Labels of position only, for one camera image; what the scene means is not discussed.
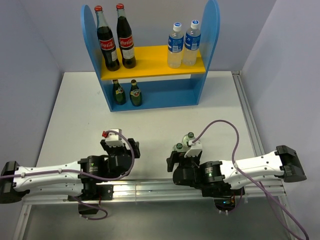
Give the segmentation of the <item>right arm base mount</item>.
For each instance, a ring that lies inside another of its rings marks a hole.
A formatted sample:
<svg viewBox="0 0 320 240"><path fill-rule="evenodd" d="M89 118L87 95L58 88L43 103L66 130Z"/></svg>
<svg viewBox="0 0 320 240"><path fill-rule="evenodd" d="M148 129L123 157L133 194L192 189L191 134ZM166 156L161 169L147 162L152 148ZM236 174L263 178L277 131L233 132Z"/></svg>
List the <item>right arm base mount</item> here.
<svg viewBox="0 0 320 240"><path fill-rule="evenodd" d="M228 216L233 212L245 194L245 188L231 189L229 183L216 181L201 188L203 197L213 198L219 214Z"/></svg>

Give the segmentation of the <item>green Perrier bottle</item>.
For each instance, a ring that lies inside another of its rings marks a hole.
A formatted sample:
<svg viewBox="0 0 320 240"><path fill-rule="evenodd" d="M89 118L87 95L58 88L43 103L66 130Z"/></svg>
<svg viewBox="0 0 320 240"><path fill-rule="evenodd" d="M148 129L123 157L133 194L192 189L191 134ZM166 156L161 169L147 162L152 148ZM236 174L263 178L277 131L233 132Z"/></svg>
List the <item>green Perrier bottle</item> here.
<svg viewBox="0 0 320 240"><path fill-rule="evenodd" d="M117 105L124 105L126 103L126 94L123 87L119 84L119 81L117 79L114 79L112 83L112 95L115 103Z"/></svg>
<svg viewBox="0 0 320 240"><path fill-rule="evenodd" d="M137 85L137 81L135 79L131 80L131 88L130 88L130 101L133 106L139 107L142 105L143 97L140 88Z"/></svg>

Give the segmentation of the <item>clear glass bottle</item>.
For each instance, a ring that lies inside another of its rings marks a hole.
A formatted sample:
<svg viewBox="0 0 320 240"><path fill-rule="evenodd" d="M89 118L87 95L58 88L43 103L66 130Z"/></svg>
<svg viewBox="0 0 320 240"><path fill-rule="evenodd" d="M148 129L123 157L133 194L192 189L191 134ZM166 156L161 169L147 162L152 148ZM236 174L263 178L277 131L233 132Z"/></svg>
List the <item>clear glass bottle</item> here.
<svg viewBox="0 0 320 240"><path fill-rule="evenodd" d="M176 151L178 153L185 153L186 148L182 143L178 142L176 145L173 146L172 151Z"/></svg>
<svg viewBox="0 0 320 240"><path fill-rule="evenodd" d="M181 140L181 144L184 148L188 148L189 141L193 141L195 139L195 135L193 132L188 132L186 135L183 136Z"/></svg>

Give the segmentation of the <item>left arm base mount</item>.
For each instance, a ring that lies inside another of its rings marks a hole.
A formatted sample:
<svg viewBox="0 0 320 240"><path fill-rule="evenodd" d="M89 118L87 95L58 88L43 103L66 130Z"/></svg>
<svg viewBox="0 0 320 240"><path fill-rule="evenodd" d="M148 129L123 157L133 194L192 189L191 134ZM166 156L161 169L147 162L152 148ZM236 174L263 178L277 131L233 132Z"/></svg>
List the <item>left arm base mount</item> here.
<svg viewBox="0 0 320 240"><path fill-rule="evenodd" d="M78 213L81 218L91 221L103 220L108 212L101 208L102 201L113 199L114 186L112 184L96 185L94 191L82 191L79 196L68 196L69 202L78 203Z"/></svg>

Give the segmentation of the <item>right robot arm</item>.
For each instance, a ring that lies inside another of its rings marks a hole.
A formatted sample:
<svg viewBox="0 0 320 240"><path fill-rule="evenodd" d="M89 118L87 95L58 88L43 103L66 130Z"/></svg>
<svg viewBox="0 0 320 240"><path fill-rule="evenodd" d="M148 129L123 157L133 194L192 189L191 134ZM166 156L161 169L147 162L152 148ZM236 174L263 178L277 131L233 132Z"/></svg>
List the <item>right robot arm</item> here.
<svg viewBox="0 0 320 240"><path fill-rule="evenodd" d="M203 197L229 198L245 193L244 187L252 181L282 179L285 183L305 181L297 152L279 145L268 154L236 160L200 162L200 155L186 156L172 151L167 158L167 171L173 173L173 183L201 190Z"/></svg>

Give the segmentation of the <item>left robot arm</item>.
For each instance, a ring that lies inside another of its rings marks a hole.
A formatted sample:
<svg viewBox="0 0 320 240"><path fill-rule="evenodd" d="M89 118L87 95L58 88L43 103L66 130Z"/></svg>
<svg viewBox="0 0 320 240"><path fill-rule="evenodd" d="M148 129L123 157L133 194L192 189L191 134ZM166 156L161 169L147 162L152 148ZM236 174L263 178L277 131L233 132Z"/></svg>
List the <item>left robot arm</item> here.
<svg viewBox="0 0 320 240"><path fill-rule="evenodd" d="M100 144L105 155L90 155L78 161L47 167L24 167L8 161L0 174L0 202L20 202L25 196L67 195L93 200L98 184L120 180L140 158L140 144L132 138L112 143L103 139Z"/></svg>

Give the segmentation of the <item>Pocari Sweat bottle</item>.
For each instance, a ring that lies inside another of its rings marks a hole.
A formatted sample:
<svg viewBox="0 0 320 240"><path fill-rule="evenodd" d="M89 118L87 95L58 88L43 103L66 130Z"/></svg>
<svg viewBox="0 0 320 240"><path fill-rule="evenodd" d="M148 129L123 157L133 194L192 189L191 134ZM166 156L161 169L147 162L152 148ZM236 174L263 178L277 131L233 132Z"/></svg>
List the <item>Pocari Sweat bottle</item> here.
<svg viewBox="0 0 320 240"><path fill-rule="evenodd" d="M193 66L197 60L197 54L200 46L201 31L199 29L200 22L192 20L190 28L185 33L183 64Z"/></svg>
<svg viewBox="0 0 320 240"><path fill-rule="evenodd" d="M172 32L168 36L167 65L176 69L181 66L183 58L184 34L182 33L182 24L175 22Z"/></svg>

